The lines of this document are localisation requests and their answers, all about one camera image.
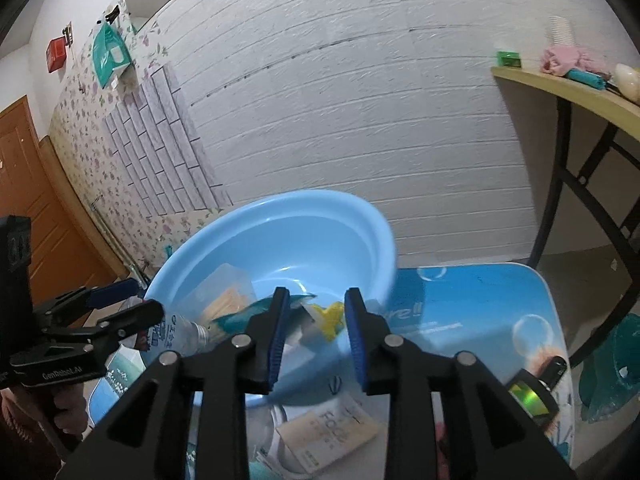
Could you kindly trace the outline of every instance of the pink object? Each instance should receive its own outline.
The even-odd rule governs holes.
[[[572,68],[593,73],[607,71],[603,62],[593,59],[586,49],[577,46],[550,46],[540,59],[540,72],[546,74],[562,77]]]

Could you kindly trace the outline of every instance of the teal tube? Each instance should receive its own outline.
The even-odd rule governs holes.
[[[569,70],[564,77],[572,81],[577,81],[578,83],[589,85],[596,90],[604,90],[606,87],[606,83],[601,76],[577,68]]]

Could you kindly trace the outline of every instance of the brown sleeve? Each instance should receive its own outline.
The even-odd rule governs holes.
[[[37,422],[0,394],[0,476],[20,480],[51,480],[60,459]]]

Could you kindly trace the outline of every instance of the silver rivet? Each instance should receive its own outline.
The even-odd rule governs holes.
[[[385,344],[391,348],[398,348],[404,343],[404,338],[398,334],[389,334],[385,336]]]
[[[178,360],[178,354],[168,350],[167,352],[162,352],[158,360],[162,366],[172,365]]]
[[[471,352],[460,352],[456,359],[458,359],[458,362],[464,366],[472,366],[476,364],[477,361],[476,356]]]
[[[251,344],[251,338],[247,334],[238,334],[231,338],[231,344],[236,348],[244,348]]]

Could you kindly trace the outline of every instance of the wooden tabletop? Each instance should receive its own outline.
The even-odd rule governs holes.
[[[509,79],[538,88],[580,105],[582,108],[586,108],[615,124],[636,140],[640,140],[640,107],[612,92],[596,90],[564,77],[520,68],[494,66],[491,69],[491,73],[494,77]]]

